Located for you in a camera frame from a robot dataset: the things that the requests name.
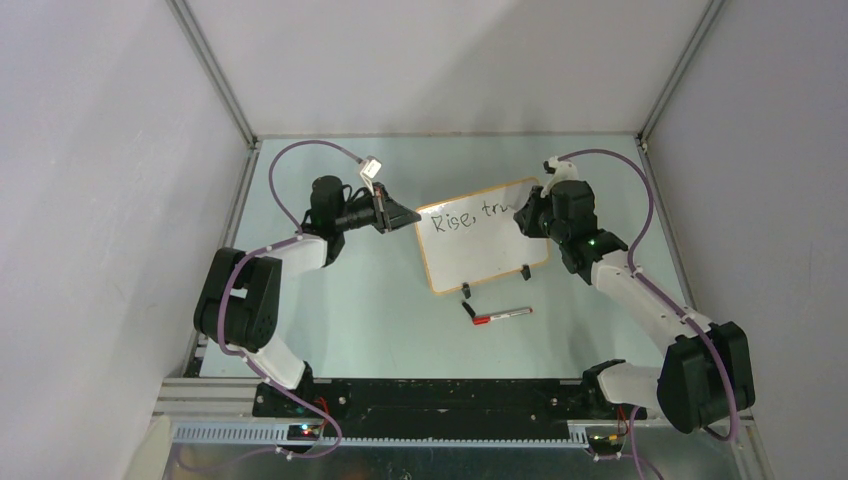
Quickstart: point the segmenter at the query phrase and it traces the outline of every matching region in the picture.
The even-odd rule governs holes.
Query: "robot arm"
[[[245,294],[243,298],[230,295],[228,299],[224,341],[244,352],[287,389],[296,390],[311,371],[279,335],[274,335],[281,279],[333,263],[344,247],[344,233],[349,230],[371,225],[378,232],[387,233],[421,220],[418,213],[395,202],[381,183],[371,183],[371,178],[373,174],[366,187],[348,198],[344,197],[344,190],[350,186],[343,185],[339,178],[325,176],[315,180],[303,233],[251,258],[236,278],[233,289],[244,289]],[[215,342],[220,341],[218,311],[227,294],[227,281],[244,256],[245,252],[232,248],[218,250],[195,309],[195,329]]]
[[[662,411],[684,433],[692,432],[729,414],[715,362],[693,321],[716,346],[731,379],[738,409],[754,403],[748,341],[735,323],[716,325],[706,316],[684,307],[680,316],[631,270],[628,246],[611,232],[598,228],[595,197],[586,182],[577,179],[571,162],[545,162],[552,177],[545,187],[534,187],[514,218],[531,238],[550,238],[560,249],[569,273],[578,274],[627,310],[663,354],[662,368],[639,367],[611,360],[587,370],[584,383],[601,400]]]

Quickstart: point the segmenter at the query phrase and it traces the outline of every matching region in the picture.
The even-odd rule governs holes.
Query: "cable clip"
[[[359,178],[361,178],[362,182],[365,183],[365,187],[368,188],[371,195],[374,195],[374,185],[372,185],[371,182],[374,180],[374,177],[377,176],[377,173],[380,172],[382,167],[383,164],[371,155],[365,157],[365,161],[362,162],[362,166],[359,167]]]
[[[683,315],[682,317],[680,317],[680,323],[681,324],[685,324],[686,320],[692,320],[694,322],[695,321],[695,315],[692,315],[692,312],[688,312],[686,315]]]

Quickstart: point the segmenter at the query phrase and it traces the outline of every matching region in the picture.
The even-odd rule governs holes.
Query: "red marker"
[[[474,325],[483,325],[484,323],[489,323],[492,320],[500,320],[502,318],[517,317],[519,315],[527,315],[528,313],[533,313],[533,309],[530,308],[530,307],[526,307],[526,308],[519,308],[519,309],[516,309],[516,310],[509,310],[507,312],[493,313],[491,315],[483,315],[483,316],[480,316],[480,317],[474,317],[472,319],[472,322],[474,322]]]

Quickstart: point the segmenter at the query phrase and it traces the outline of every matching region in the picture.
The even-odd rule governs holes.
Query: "light blue table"
[[[288,238],[292,225],[268,187],[273,157],[296,140],[265,140],[250,185],[235,247],[249,250]],[[556,154],[606,148],[639,162],[627,135],[369,137],[331,139],[383,163],[378,180],[401,204],[417,208],[528,176],[544,182],[542,162]],[[595,191],[600,226],[630,243],[644,221],[647,197],[620,161],[600,155],[575,160]],[[282,201],[300,219],[312,181],[336,175],[358,188],[356,165],[341,153],[305,146],[276,170]],[[349,232],[328,268],[282,286],[277,334],[307,360],[316,376],[383,378],[575,378],[611,358],[659,366],[661,355],[628,315],[569,275],[552,248],[550,261],[529,282],[512,275],[473,288],[478,312],[532,306],[534,313],[472,326],[461,293],[436,296],[427,284],[415,229],[387,235]],[[656,219],[637,258],[676,296],[680,285]],[[253,373],[210,344],[202,376]]]

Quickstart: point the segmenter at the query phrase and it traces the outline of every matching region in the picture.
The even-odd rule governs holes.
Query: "red wire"
[[[321,405],[321,408],[323,408],[323,409],[324,409],[324,411],[327,413],[327,415],[329,415],[329,414],[330,414],[330,407],[327,405],[327,401],[326,401],[326,400],[324,400],[324,397],[318,397],[318,398],[316,398],[316,399],[315,399],[315,403],[320,404],[320,405]],[[327,419],[325,418],[325,419],[324,419],[324,423],[322,423],[322,424],[321,424],[321,428],[324,428],[324,427],[327,425],[327,423],[328,423],[328,422],[327,422]]]
[[[624,420],[624,426],[627,427],[627,430],[624,432],[624,435],[626,436],[630,433],[630,425],[627,423],[627,415],[624,413],[624,408],[622,408],[621,405],[618,406],[618,417],[619,419]]]

